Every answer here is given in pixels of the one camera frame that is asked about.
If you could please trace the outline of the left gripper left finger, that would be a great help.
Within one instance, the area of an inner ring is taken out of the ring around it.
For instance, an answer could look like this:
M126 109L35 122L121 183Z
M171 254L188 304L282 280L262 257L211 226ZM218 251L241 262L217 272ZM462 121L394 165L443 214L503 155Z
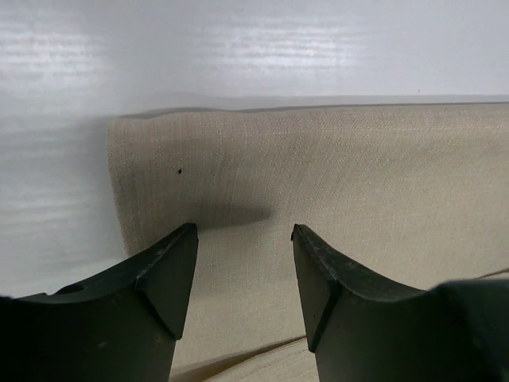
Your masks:
M197 249L196 225L183 224L54 294L2 297L2 380L168 380Z

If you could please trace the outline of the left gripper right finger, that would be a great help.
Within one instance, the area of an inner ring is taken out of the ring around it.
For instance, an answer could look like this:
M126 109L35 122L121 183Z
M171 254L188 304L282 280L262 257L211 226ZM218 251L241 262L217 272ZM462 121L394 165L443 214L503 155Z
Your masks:
M506 279L419 290L347 257L303 224L291 240L320 380L507 380Z

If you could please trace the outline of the beige cloth napkin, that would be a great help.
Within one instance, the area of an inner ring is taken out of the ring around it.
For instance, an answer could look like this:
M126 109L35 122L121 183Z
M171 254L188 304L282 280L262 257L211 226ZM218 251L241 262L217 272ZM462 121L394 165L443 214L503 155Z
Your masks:
M173 381L317 379L295 224L420 289L508 266L505 103L124 116L107 155L129 255L199 230Z

